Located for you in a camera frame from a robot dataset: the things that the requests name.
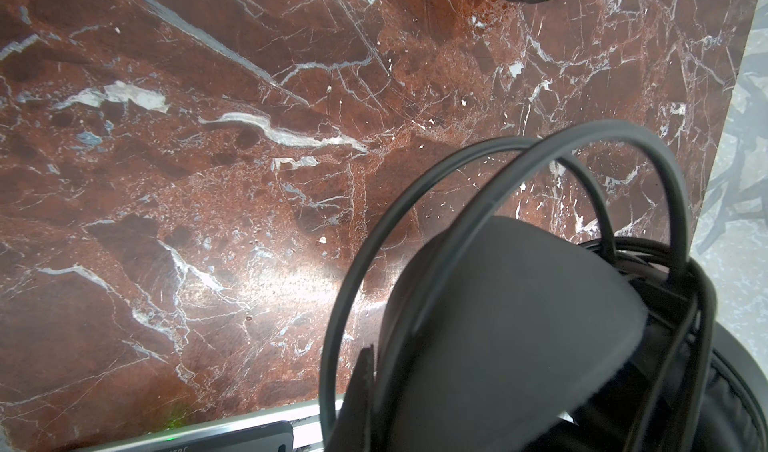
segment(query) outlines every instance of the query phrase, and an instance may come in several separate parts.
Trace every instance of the ear cushion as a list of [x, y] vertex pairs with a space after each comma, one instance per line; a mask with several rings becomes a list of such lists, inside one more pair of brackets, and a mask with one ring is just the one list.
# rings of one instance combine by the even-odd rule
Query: ear cushion
[[[666, 325], [649, 320], [632, 359], [585, 406], [571, 413], [577, 424], [591, 434], [609, 435], [623, 443], [670, 335], [671, 330]], [[666, 425], [689, 354], [690, 346], [685, 343], [664, 383], [646, 436], [647, 445], [657, 444]], [[759, 405], [715, 351], [691, 450], [763, 452], [766, 450], [765, 437], [766, 424]]]

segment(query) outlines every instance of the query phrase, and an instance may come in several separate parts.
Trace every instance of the red marble surface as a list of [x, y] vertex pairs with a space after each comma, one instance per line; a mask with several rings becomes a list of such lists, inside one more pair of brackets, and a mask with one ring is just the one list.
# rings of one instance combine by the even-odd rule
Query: red marble surface
[[[696, 214], [755, 2], [2, 0], [0, 449], [314, 398], [366, 231], [467, 144], [632, 120], [675, 152]], [[666, 235], [642, 157], [578, 156], [616, 228]], [[340, 390], [404, 262], [509, 158], [457, 171], [391, 237]], [[556, 166], [504, 213], [595, 234]]]

